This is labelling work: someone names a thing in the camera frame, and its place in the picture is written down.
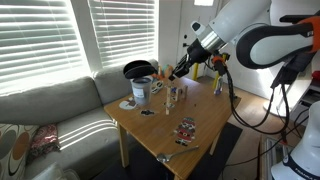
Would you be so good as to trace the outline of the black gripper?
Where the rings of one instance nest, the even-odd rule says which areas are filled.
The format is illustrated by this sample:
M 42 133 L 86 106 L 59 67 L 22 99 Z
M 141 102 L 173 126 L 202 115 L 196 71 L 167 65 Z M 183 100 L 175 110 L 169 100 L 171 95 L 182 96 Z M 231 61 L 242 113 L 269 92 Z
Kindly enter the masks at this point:
M 188 48 L 187 53 L 181 58 L 176 68 L 173 70 L 173 74 L 169 76 L 170 81 L 174 81 L 176 78 L 189 73 L 190 67 L 194 63 L 205 62 L 211 54 L 206 51 L 198 39 L 196 39 Z

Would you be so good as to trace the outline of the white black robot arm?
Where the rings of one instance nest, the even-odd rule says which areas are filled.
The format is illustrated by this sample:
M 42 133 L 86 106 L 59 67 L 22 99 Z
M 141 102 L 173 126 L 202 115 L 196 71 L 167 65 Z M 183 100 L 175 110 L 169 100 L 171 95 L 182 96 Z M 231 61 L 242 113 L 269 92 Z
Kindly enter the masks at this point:
M 230 0 L 206 26 L 192 23 L 197 39 L 169 77 L 180 78 L 195 63 L 206 61 L 228 43 L 236 46 L 240 64 L 250 69 L 274 66 L 319 50 L 319 17 L 303 16 L 293 25 L 270 23 L 271 0 Z M 275 180 L 319 180 L 320 101 L 309 108 L 303 138 L 271 168 Z

